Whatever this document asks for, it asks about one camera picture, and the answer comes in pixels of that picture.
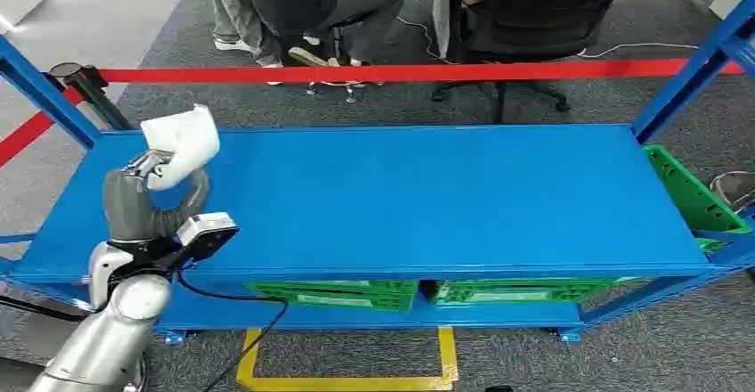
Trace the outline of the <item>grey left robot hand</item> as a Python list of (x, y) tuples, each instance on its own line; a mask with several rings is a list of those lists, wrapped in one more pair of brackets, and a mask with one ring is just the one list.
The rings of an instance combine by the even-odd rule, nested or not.
[(124, 167), (111, 169), (102, 184), (102, 206), (112, 241), (152, 241), (171, 237), (203, 208), (210, 191), (204, 168), (189, 174), (191, 188), (175, 208), (153, 205), (147, 186), (150, 175), (173, 158), (170, 151), (147, 150)]

